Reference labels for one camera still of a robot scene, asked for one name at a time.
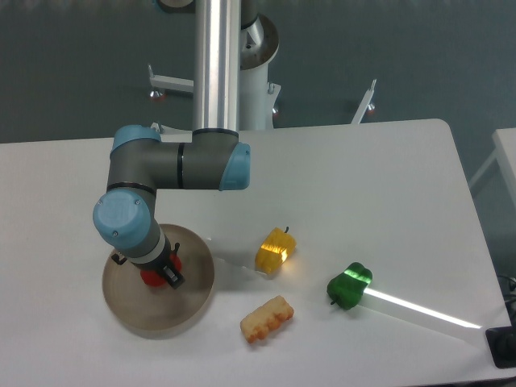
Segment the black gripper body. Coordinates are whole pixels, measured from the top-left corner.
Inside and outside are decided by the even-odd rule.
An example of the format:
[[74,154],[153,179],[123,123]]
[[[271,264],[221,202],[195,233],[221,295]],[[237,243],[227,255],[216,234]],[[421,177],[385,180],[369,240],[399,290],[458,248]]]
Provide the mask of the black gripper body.
[[131,262],[139,271],[155,269],[160,267],[168,258],[170,252],[174,249],[168,237],[160,237],[158,244],[146,256],[136,258],[127,258],[121,252],[114,251],[110,254],[110,259],[117,265],[125,262]]

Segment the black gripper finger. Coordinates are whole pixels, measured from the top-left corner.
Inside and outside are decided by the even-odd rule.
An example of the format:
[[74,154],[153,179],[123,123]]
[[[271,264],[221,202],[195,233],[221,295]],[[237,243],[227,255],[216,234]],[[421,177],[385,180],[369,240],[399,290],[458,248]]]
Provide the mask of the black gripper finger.
[[174,264],[167,264],[160,269],[160,275],[173,288],[178,289],[185,283],[185,278]]

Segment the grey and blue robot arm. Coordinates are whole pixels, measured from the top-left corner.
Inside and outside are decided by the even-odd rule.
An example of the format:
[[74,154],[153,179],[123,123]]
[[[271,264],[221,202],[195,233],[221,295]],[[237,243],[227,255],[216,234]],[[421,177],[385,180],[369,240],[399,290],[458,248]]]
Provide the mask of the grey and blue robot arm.
[[243,27],[257,18],[250,1],[197,1],[193,131],[186,143],[164,142],[150,127],[114,135],[106,192],[95,204],[99,235],[143,272],[174,289],[185,281],[171,243],[155,219],[160,189],[242,190],[251,150],[239,140],[239,74]]

